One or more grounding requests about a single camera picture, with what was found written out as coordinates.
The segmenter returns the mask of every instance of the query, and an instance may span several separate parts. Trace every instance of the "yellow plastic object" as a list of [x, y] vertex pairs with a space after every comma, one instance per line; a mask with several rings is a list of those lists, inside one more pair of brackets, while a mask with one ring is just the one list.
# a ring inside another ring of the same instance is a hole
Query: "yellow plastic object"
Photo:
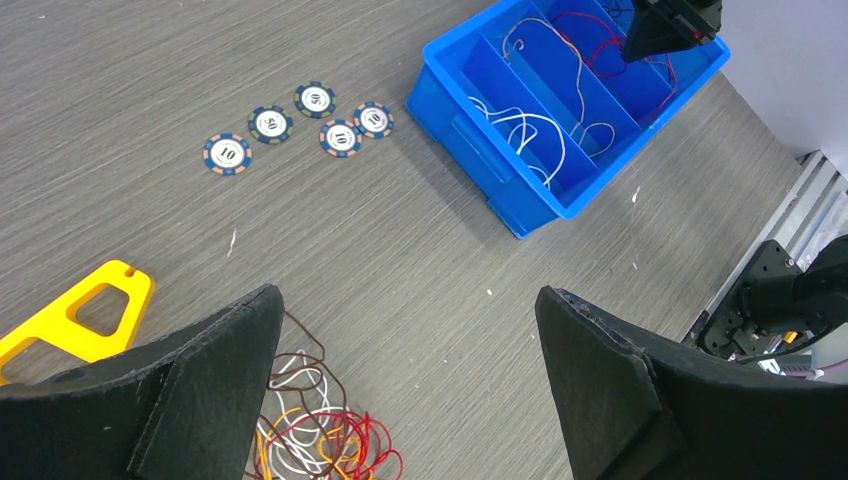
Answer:
[[[115, 333], [103, 336], [76, 318], [77, 310], [107, 287], [129, 297]], [[147, 304], [153, 297], [153, 279], [120, 260], [110, 260], [0, 339], [0, 385], [9, 383], [3, 367], [36, 340], [60, 348], [86, 362], [117, 355], [132, 345]]]

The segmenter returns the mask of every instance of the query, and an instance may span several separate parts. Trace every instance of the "blue plastic container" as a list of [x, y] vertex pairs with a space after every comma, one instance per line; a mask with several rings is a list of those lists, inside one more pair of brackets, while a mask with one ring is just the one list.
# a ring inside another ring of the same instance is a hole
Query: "blue plastic container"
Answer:
[[[424, 48], [424, 69], [407, 108], [453, 155], [519, 238], [556, 218], [576, 217], [730, 57], [719, 39], [671, 54], [675, 90], [665, 55], [626, 65], [615, 46], [596, 54], [612, 38], [610, 32], [624, 35], [622, 29], [632, 16], [629, 1], [619, 0], [625, 9], [615, 11], [613, 20], [605, 8], [610, 1], [503, 0]], [[575, 13], [562, 15], [566, 11]], [[526, 18], [547, 24], [555, 20], [553, 26], [580, 51], [582, 122], [578, 57], [562, 38], [531, 20], [518, 25], [504, 43], [510, 29]], [[592, 57], [594, 72], [586, 64]], [[543, 181], [562, 157], [556, 127], [528, 119], [538, 135], [519, 156], [519, 135], [514, 134], [512, 145], [507, 138], [521, 120], [492, 124], [518, 112], [487, 120], [469, 97], [482, 101], [490, 112], [518, 107], [559, 124], [566, 155], [550, 189]], [[584, 133], [599, 122], [615, 128], [614, 138], [604, 126]]]

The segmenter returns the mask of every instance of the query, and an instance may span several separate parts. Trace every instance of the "poker chip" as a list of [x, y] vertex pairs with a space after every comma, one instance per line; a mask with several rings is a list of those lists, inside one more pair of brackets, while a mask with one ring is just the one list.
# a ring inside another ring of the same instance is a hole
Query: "poker chip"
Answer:
[[369, 138], [383, 138], [395, 128], [395, 117], [389, 107], [377, 102], [365, 102], [353, 113], [353, 122]]
[[276, 145], [291, 136], [294, 121], [286, 115], [282, 107], [263, 105], [257, 107], [247, 117], [247, 129], [262, 143]]
[[294, 105], [307, 117], [329, 117], [336, 110], [336, 94], [321, 82], [309, 82], [297, 87]]
[[362, 148], [359, 127], [341, 118], [327, 122], [321, 127], [318, 139], [321, 141], [321, 148], [334, 157], [352, 157]]
[[235, 175], [250, 166], [253, 151], [247, 140], [234, 133], [215, 135], [203, 146], [203, 161], [219, 175]]

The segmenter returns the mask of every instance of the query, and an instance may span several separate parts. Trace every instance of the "purple cable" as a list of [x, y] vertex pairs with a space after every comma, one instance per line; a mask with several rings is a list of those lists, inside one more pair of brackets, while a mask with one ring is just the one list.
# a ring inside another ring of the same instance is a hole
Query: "purple cable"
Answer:
[[833, 373], [836, 370], [839, 370], [848, 365], [848, 358], [842, 360], [841, 362], [836, 362], [833, 365], [828, 365], [822, 368], [816, 368], [814, 370], [801, 370], [798, 372], [783, 372], [787, 377], [810, 377], [816, 376], [821, 377], [822, 375], [827, 375], [829, 373]]

